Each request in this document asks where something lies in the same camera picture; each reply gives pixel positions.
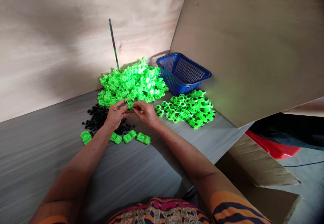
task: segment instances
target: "metal rod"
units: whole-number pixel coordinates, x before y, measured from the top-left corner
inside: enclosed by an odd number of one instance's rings
[[[112,39],[112,45],[114,46],[114,51],[115,51],[115,57],[116,57],[116,63],[117,63],[117,69],[118,69],[118,71],[119,71],[119,64],[118,64],[117,53],[116,53],[116,45],[115,45],[114,33],[112,32],[112,26],[111,26],[111,20],[110,20],[110,18],[109,18],[109,27],[110,27],[110,33],[111,33],[111,39]]]

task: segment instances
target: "patterned clothing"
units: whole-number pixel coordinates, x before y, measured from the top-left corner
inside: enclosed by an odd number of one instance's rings
[[[107,224],[273,224],[247,200],[230,192],[214,193],[210,206],[211,219],[190,202],[153,198],[148,204],[137,204],[116,213]],[[40,224],[67,224],[67,221],[55,216]]]

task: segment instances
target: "gray table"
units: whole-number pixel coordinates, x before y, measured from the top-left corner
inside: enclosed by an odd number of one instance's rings
[[[170,97],[168,93],[163,100]],[[94,91],[0,123],[0,223],[30,220],[60,170],[83,147],[81,122],[89,119],[87,110],[96,103]],[[174,124],[165,117],[163,121],[212,163],[248,129],[237,129],[219,113],[213,122],[197,130],[187,122]],[[83,206],[83,216],[91,222],[153,196],[181,198],[192,187],[161,138],[136,118],[128,119],[128,123],[135,124],[137,132],[149,135],[152,143],[109,142]]]

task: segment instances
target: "red object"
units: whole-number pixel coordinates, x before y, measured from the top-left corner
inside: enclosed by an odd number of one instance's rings
[[[245,134],[250,137],[255,143],[261,146],[267,153],[270,154],[274,159],[280,160],[290,158],[295,155],[301,148],[295,146],[282,145],[267,139],[264,139],[252,131],[247,130]]]

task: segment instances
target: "striped sleeve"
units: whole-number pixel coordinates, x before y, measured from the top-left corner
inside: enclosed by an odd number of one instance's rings
[[[210,206],[216,224],[273,224],[247,200],[231,192],[214,193]]]

